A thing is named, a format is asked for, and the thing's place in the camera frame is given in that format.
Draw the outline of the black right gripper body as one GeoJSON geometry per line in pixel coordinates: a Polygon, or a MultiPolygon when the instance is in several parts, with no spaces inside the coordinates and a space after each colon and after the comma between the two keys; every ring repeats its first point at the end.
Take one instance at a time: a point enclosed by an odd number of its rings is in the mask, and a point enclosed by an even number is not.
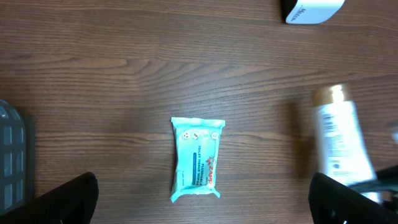
{"type": "Polygon", "coordinates": [[[358,193],[368,192],[390,192],[392,194],[391,201],[383,201],[382,205],[393,211],[397,211],[397,166],[389,167],[376,172],[376,180],[367,180],[352,184],[349,188],[358,193]]]}

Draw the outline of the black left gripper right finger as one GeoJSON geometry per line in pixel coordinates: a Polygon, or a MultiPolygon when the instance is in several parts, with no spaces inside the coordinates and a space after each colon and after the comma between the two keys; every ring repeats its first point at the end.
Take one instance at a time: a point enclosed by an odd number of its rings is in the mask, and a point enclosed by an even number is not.
{"type": "Polygon", "coordinates": [[[308,202],[314,224],[397,224],[397,214],[322,173],[313,175],[308,202]]]}

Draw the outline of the teal wet wipes pack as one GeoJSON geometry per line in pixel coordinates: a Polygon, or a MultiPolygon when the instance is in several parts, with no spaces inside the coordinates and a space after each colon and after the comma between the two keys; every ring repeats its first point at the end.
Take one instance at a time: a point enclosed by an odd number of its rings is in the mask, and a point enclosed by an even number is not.
{"type": "Polygon", "coordinates": [[[171,202],[183,195],[214,194],[216,167],[222,130],[222,119],[172,117],[177,164],[171,202]]]}

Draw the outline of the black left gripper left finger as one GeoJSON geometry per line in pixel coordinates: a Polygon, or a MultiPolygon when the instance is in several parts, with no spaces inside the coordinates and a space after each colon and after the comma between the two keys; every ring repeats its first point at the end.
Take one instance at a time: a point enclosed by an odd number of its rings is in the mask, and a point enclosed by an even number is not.
{"type": "Polygon", "coordinates": [[[33,201],[1,215],[1,224],[89,224],[99,188],[96,176],[86,172],[33,201]]]}

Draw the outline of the white green cosmetic tube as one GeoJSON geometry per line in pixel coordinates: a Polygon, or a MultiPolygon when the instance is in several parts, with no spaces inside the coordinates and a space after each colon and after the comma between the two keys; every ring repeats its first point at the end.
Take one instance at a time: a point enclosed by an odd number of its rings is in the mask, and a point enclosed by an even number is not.
{"type": "Polygon", "coordinates": [[[315,90],[312,103],[319,171],[345,186],[376,180],[348,87],[315,90]]]}

